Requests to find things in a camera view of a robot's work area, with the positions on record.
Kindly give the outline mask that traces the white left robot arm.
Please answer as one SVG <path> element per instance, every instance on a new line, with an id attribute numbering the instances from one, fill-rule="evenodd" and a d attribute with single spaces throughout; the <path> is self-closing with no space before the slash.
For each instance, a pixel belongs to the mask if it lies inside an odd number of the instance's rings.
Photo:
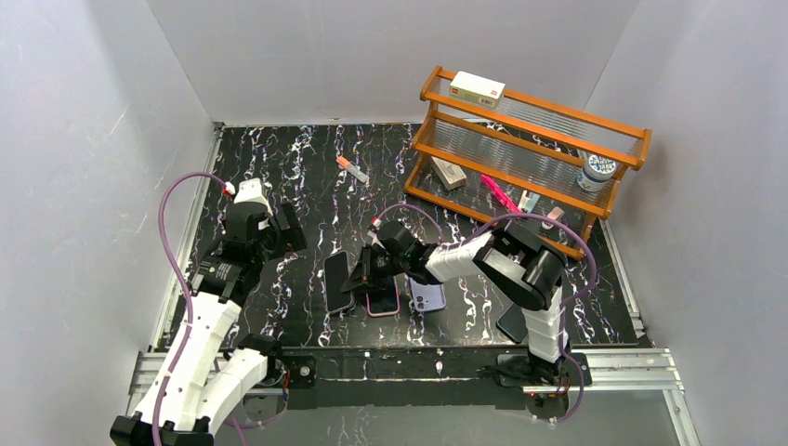
<path id="1" fill-rule="evenodd" d="M 307 242 L 296 210 L 284 202 L 229 206 L 224 232 L 188 285 L 185 318 L 164 362 L 132 414 L 115 418 L 116 445 L 212 445 L 244 394 L 273 371 L 281 344 L 250 334 L 217 370 L 215 363 L 262 269 Z"/>

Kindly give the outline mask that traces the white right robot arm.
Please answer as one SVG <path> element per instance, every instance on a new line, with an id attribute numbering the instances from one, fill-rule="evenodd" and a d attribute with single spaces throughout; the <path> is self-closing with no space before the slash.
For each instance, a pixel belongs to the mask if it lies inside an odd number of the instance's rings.
<path id="1" fill-rule="evenodd" d="M 520 310 L 527 330 L 528 378 L 557 384 L 569 339 L 561 305 L 566 258 L 510 220 L 460 243 L 423 243 L 399 221 L 372 231 L 340 287 L 343 294 L 382 291 L 404 274 L 421 285 L 483 275 Z"/>

